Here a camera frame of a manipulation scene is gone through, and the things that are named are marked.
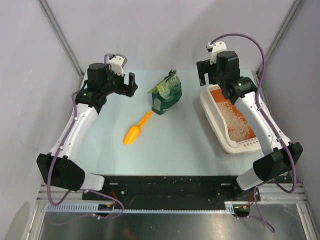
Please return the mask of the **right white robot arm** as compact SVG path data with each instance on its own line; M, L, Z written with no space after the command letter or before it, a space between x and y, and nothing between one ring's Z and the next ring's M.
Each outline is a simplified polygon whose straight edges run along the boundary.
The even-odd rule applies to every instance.
M254 161L252 168L236 178L230 188L231 196L242 201L249 194L249 189L274 182L275 178L292 172L292 187L297 184L295 165L303 147L293 143L277 126L270 112L259 96L259 91L249 77L241 76L239 58L234 51L221 51L216 61L209 59L196 63L199 84L218 84L225 99L230 100L245 117L257 137L263 157Z

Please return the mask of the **green litter bag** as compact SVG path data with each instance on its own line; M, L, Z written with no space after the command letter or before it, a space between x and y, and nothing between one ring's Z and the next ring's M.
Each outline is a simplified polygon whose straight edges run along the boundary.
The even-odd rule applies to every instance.
M158 115L167 112L182 97L182 84L177 70L170 70L168 75L147 93L151 94L153 112Z

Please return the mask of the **orange plastic scoop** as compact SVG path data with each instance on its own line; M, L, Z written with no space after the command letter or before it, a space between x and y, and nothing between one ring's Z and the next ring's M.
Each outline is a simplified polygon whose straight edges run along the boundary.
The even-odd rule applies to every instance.
M127 131L127 133L123 139L123 144L130 145L139 137L139 135L142 132L142 127L150 119L152 114L153 114L153 112L151 110L148 111L138 124L130 127L130 129Z

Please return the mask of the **clean litter grains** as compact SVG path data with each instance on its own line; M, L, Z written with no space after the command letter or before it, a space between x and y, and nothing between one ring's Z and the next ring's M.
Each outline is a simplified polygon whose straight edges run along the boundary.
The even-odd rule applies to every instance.
M246 118L229 100L216 104L226 122L228 135L232 141L241 142L256 136Z

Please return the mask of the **white orange litter box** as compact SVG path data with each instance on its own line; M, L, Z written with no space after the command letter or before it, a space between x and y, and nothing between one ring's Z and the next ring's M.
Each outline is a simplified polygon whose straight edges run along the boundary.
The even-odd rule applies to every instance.
M248 122L237 108L233 106L229 100L223 97L222 90L217 84L210 84L201 92L200 102L213 132L226 153L242 154L261 150L260 143L250 128L246 131L247 134L242 141L230 139L232 129L227 126L227 122L219 109L219 105L228 107L229 111L237 116L244 124L247 124Z

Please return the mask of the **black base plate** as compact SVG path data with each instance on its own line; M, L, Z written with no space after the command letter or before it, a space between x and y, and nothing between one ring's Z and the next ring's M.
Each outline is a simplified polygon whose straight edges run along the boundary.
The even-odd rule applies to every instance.
M218 201L249 201L259 197L259 191L242 190L235 175L104 175L100 193L124 202L143 197L207 197Z

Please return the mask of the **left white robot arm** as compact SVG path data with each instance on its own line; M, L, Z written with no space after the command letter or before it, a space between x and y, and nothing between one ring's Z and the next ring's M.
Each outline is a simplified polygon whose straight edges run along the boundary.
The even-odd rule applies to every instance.
M36 159L43 181L70 191L93 190L100 200L110 196L111 188L104 184L105 178L87 173L76 164L80 146L93 121L99 115L110 94L132 97L138 85L135 74L125 76L116 72L110 63L92 63L87 69L87 80L82 88L72 94L73 112L60 138L49 153L41 153Z

